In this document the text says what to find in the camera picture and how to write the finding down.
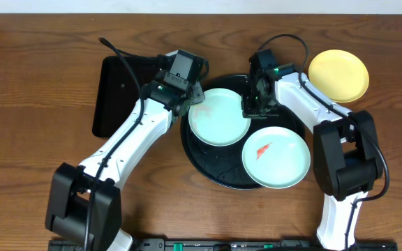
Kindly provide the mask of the green plate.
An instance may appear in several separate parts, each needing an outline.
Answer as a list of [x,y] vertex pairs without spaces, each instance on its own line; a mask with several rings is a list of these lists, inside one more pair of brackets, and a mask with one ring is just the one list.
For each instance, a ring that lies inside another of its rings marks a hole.
[[195,136],[205,144],[229,146],[247,132],[251,120],[244,118],[241,96],[232,90],[215,88],[204,92],[204,101],[192,106],[188,122]]
[[308,173],[311,154],[302,137],[287,128],[266,127],[245,142],[241,159],[246,173],[273,189],[296,185]]

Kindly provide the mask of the yellow plate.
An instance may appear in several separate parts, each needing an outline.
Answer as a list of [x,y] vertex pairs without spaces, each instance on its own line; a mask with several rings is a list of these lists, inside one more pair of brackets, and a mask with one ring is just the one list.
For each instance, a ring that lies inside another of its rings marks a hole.
[[313,58],[308,68],[310,81],[334,102],[353,102],[369,87],[369,72],[354,54],[326,50]]

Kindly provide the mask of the green yellow sponge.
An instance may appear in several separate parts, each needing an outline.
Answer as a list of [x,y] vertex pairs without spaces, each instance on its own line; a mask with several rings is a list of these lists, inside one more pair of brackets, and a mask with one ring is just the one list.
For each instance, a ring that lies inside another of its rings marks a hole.
[[190,85],[187,97],[190,106],[199,104],[205,100],[204,91],[202,90],[200,82]]

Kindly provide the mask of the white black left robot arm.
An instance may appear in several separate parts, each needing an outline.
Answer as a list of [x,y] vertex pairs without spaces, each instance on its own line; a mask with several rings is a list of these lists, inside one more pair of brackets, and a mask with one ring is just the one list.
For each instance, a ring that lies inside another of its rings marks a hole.
[[208,62],[177,50],[167,67],[144,86],[133,111],[95,153],[77,167],[62,163],[50,188],[45,227],[84,250],[129,250],[133,237],[121,228],[121,191],[150,146],[201,103]]

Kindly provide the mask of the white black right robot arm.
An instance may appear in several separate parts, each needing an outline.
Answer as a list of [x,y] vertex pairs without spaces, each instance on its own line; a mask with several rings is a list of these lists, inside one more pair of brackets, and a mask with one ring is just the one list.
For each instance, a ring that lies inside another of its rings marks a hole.
[[355,244],[359,204],[370,201],[375,181],[388,176],[373,117],[342,107],[367,90],[366,66],[344,50],[319,53],[307,74],[278,63],[270,49],[258,50],[249,62],[243,115],[265,119],[285,108],[312,132],[313,173],[325,194],[316,236],[324,249],[348,250]]

